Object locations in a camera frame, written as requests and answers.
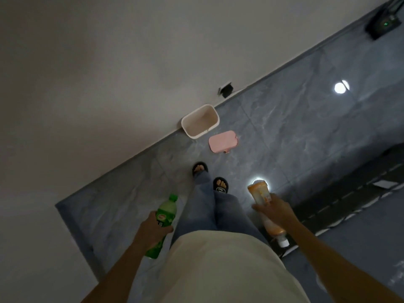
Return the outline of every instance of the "hand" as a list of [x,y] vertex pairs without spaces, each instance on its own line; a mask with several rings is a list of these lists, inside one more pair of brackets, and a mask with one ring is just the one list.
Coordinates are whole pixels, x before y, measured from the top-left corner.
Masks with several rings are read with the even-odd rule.
[[263,213],[275,224],[279,225],[282,229],[288,231],[288,226],[299,221],[289,203],[279,198],[275,193],[270,193],[271,200],[265,205],[253,204],[252,208],[257,212]]
[[171,233],[174,228],[170,225],[167,227],[161,227],[155,218],[155,211],[150,212],[149,217],[144,220],[137,231],[133,244],[147,250],[153,248],[163,237]]

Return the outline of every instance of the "cream shirt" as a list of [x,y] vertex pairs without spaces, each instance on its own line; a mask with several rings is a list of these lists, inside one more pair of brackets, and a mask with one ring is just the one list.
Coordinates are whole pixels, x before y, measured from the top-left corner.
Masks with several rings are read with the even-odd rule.
[[310,302],[270,247],[252,236],[195,231],[172,246],[157,302]]

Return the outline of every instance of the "slipper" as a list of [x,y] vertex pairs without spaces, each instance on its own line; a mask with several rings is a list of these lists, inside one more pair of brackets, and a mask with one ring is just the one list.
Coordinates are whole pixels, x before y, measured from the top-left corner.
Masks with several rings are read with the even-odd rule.
[[[217,180],[221,180],[222,182],[224,182],[226,184],[226,188],[221,187],[220,185],[218,185]],[[215,178],[213,180],[213,190],[216,190],[218,192],[227,193],[229,191],[229,184],[227,183],[227,181],[224,178],[217,177],[217,178]]]
[[199,166],[199,165],[202,165],[202,166],[205,168],[204,171],[209,172],[209,171],[208,171],[208,166],[207,166],[204,162],[197,162],[197,163],[194,165],[194,167],[192,167],[192,176],[193,176],[193,177],[195,176],[195,174],[197,174],[198,172],[202,171],[202,170],[195,171],[195,168],[196,168],[197,166]]

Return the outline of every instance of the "pink lid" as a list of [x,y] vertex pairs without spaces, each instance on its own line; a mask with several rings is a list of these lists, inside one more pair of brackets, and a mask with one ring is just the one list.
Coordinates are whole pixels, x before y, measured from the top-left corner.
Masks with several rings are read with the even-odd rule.
[[209,138],[209,146],[212,152],[229,153],[229,150],[237,147],[238,139],[234,131],[227,131]]

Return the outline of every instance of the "green plastic bottle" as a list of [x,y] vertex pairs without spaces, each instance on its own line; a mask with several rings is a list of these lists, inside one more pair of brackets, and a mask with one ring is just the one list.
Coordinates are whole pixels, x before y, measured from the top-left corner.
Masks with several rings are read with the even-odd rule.
[[[170,194],[169,200],[163,202],[157,212],[155,213],[155,218],[157,219],[158,225],[161,227],[167,227],[173,223],[175,215],[177,214],[177,205],[175,202],[178,200],[178,196],[174,194]],[[156,259],[160,254],[160,251],[163,247],[163,242],[166,237],[164,236],[161,241],[156,244],[153,248],[146,252],[146,256]]]

